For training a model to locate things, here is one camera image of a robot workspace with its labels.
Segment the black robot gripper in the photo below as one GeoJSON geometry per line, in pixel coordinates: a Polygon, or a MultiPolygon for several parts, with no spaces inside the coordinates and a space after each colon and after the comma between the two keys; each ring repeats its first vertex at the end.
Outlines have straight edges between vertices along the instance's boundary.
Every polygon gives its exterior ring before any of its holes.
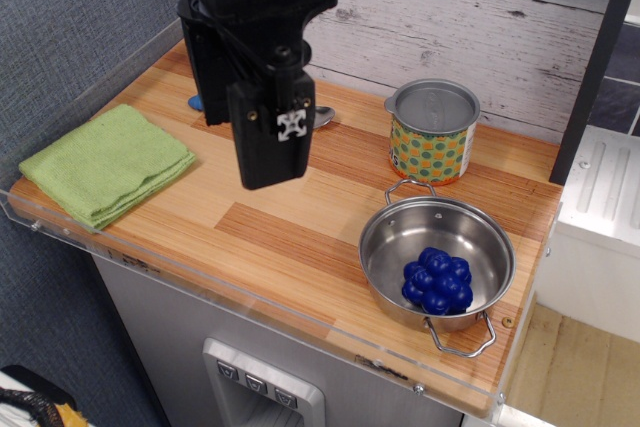
{"type": "Polygon", "coordinates": [[[304,175],[315,84],[307,24],[337,0],[180,0],[178,12],[209,125],[231,122],[242,185],[304,175]],[[260,78],[269,78],[260,82],[260,78]]]}

